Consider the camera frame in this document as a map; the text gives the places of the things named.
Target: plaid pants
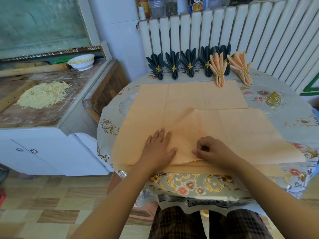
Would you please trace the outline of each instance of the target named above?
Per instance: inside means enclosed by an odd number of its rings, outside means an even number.
[[[273,239],[259,215],[253,211],[238,209],[227,217],[209,211],[210,238]],[[149,239],[206,238],[200,212],[185,214],[178,207],[157,208]]]

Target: wooden floor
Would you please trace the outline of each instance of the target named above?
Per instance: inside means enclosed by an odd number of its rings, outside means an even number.
[[[90,177],[39,176],[18,178],[11,172],[2,183],[7,198],[0,207],[0,239],[66,239],[106,197],[111,175]],[[319,176],[303,195],[319,211]],[[263,217],[273,237],[283,238]],[[208,220],[203,218],[208,235]],[[121,238],[147,238],[150,221],[129,219]]]

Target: radiator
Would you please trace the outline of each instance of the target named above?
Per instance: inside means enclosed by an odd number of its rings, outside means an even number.
[[[298,94],[319,71],[319,0],[284,0],[139,22],[145,55],[231,44]]]

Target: plastic tablecloth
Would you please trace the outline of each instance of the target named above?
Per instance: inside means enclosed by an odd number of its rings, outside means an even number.
[[[98,126],[98,155],[112,167],[111,151],[116,136],[141,84],[171,84],[183,82],[212,81],[206,77],[201,65],[194,67],[194,77],[187,76],[185,68],[179,68],[179,78],[173,80],[169,70],[164,70],[163,80],[149,73],[134,80],[121,90],[104,107]],[[312,107],[282,81],[266,73],[250,69],[253,86],[245,86],[234,72],[225,80],[236,80],[250,107],[260,108],[273,123],[283,138],[299,149],[306,158],[304,163],[280,164],[284,177],[269,177],[288,193],[299,198],[316,169],[319,157],[319,123]],[[274,91],[282,92],[280,105],[273,107],[266,103]],[[122,178],[125,171],[115,171]],[[234,175],[222,174],[153,174],[137,200],[138,206],[158,201],[165,209],[180,206],[185,213],[201,209],[217,211],[226,215],[229,211],[245,208],[265,214],[251,197],[242,182]]]

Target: white bowl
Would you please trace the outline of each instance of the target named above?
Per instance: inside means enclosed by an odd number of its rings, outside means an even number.
[[[94,54],[84,54],[68,61],[68,64],[71,65],[73,68],[83,71],[93,67],[94,63]]]

